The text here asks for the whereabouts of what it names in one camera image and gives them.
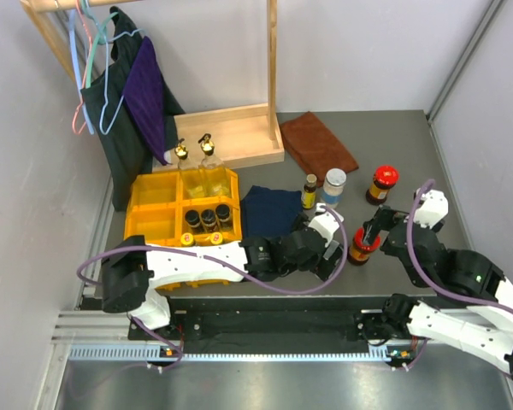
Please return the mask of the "small yellow label bottle back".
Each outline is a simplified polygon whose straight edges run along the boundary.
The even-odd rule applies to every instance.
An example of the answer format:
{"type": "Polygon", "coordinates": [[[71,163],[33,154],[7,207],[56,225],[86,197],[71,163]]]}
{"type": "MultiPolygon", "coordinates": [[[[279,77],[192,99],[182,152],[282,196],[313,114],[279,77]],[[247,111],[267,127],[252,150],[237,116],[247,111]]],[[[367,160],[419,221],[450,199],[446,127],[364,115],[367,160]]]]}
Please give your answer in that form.
{"type": "Polygon", "coordinates": [[[303,209],[312,209],[315,205],[315,196],[317,189],[317,177],[311,173],[306,176],[304,190],[301,195],[301,203],[303,209]]]}

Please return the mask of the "white salt canister back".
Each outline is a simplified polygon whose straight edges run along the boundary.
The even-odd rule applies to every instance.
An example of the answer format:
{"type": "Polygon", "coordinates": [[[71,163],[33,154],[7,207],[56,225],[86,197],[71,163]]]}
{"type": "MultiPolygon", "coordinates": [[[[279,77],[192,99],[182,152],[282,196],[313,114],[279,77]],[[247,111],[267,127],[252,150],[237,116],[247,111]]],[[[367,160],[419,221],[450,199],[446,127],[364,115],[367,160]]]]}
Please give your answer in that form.
{"type": "Polygon", "coordinates": [[[321,202],[329,208],[336,208],[345,188],[346,173],[340,168],[327,171],[321,188],[321,202]]]}

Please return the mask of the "white salt canister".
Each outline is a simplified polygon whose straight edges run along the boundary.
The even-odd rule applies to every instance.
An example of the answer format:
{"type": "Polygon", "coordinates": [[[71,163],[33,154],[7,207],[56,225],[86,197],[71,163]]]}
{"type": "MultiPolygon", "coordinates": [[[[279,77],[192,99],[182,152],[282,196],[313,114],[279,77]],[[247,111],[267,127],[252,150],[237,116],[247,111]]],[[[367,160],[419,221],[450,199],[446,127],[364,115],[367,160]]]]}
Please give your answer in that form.
{"type": "Polygon", "coordinates": [[[343,254],[343,245],[336,240],[332,240],[327,246],[322,259],[335,263],[343,254]]]}
{"type": "Polygon", "coordinates": [[[336,208],[345,188],[346,173],[340,168],[327,171],[321,188],[321,202],[329,208],[336,208]]]}

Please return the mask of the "black cap spice jar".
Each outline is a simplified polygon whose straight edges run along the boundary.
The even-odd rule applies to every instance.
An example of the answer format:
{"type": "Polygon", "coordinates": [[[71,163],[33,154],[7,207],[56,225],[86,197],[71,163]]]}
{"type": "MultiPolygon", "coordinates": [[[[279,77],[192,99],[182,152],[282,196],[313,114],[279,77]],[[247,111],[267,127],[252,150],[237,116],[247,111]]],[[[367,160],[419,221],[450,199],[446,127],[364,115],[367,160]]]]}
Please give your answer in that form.
{"type": "Polygon", "coordinates": [[[201,221],[200,214],[197,210],[188,210],[185,214],[185,222],[194,235],[205,233],[203,222],[201,221]]]}
{"type": "Polygon", "coordinates": [[[232,210],[226,203],[220,204],[216,207],[215,215],[222,231],[233,230],[232,210]]]}
{"type": "Polygon", "coordinates": [[[215,211],[212,209],[205,209],[201,213],[201,221],[207,232],[217,232],[220,230],[215,211]]]}

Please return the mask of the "clear oil bottle gold cap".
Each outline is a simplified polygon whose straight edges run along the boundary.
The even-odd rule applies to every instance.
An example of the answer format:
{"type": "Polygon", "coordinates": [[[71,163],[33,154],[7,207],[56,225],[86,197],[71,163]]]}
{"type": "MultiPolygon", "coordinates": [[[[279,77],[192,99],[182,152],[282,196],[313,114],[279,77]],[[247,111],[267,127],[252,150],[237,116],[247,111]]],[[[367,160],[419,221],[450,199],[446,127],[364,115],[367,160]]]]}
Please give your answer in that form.
{"type": "Polygon", "coordinates": [[[210,196],[231,196],[227,170],[223,161],[215,154],[215,145],[211,140],[211,134],[205,133],[198,143],[203,152],[203,159],[199,167],[208,194],[210,196]]]}

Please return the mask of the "sauce bottle yellow cap front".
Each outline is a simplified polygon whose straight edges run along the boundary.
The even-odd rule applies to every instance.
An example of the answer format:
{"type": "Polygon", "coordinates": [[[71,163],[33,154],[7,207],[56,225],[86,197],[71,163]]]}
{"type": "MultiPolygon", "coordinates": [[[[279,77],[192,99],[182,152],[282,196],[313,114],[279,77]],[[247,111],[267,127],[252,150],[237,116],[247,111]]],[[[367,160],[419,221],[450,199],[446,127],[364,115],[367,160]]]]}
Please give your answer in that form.
{"type": "Polygon", "coordinates": [[[182,247],[193,247],[196,245],[195,237],[190,232],[185,232],[180,236],[180,245],[182,247]]]}

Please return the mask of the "sauce bottle yellow cap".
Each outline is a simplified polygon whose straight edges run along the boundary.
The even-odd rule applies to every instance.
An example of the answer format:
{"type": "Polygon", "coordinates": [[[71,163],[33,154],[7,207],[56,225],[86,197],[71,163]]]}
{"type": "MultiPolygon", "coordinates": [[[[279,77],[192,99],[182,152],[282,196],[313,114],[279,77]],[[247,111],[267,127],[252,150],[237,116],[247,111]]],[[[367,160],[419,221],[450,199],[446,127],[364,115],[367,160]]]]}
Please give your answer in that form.
{"type": "Polygon", "coordinates": [[[223,244],[224,242],[224,237],[222,235],[221,232],[214,232],[213,234],[211,234],[209,236],[209,242],[213,245],[213,246],[218,246],[218,245],[221,245],[223,244]]]}
{"type": "Polygon", "coordinates": [[[193,247],[196,245],[195,237],[190,232],[185,232],[180,236],[180,245],[182,247],[193,247]]]}

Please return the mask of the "white salt canister front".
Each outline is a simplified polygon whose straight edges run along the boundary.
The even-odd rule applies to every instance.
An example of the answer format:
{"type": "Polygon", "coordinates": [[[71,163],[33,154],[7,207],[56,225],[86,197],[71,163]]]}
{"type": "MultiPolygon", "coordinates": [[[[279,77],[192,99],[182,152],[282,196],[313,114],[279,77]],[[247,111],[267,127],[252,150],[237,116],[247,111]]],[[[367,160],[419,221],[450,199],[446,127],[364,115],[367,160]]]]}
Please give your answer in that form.
{"type": "Polygon", "coordinates": [[[343,245],[336,240],[332,240],[327,246],[322,259],[335,263],[343,254],[343,245]]]}

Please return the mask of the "sauce bottle yellow cap back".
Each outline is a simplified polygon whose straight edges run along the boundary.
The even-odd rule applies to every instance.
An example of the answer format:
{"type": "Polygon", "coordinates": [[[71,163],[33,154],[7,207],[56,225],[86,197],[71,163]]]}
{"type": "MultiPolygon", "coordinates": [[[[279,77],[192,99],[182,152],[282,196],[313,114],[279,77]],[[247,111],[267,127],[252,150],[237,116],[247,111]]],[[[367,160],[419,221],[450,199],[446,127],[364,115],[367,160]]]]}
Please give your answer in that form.
{"type": "Polygon", "coordinates": [[[213,246],[218,246],[218,245],[221,245],[223,244],[224,242],[224,237],[222,235],[221,232],[214,232],[213,234],[211,234],[209,236],[209,242],[213,245],[213,246]]]}

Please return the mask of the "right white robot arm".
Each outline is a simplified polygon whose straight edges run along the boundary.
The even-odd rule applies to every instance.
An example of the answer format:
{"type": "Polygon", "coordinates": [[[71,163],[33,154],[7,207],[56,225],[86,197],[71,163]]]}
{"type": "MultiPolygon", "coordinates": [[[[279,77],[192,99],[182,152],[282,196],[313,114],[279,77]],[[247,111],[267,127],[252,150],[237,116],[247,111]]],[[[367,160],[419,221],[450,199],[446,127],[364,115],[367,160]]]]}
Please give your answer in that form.
{"type": "Polygon", "coordinates": [[[513,285],[484,255],[449,249],[437,237],[438,225],[414,225],[409,215],[378,207],[363,223],[363,241],[387,236],[380,251],[398,259],[413,284],[431,288],[449,308],[459,308],[486,321],[476,325],[456,318],[412,296],[393,294],[382,308],[381,324],[389,337],[434,339],[495,366],[513,381],[513,285]]]}

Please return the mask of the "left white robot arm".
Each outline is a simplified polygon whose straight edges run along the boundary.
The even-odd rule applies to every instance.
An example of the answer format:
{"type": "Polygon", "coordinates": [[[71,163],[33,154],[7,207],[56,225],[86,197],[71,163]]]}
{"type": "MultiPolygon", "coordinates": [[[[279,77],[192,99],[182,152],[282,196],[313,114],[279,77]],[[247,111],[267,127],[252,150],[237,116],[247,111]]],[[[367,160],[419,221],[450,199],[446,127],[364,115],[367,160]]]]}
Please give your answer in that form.
{"type": "Polygon", "coordinates": [[[102,259],[102,310],[128,313],[156,337],[171,337],[177,319],[158,288],[183,282],[270,283],[299,272],[318,272],[323,280],[338,263],[329,254],[342,249],[334,241],[343,217],[326,208],[283,237],[249,237],[225,244],[177,248],[146,243],[132,236],[102,259]]]}

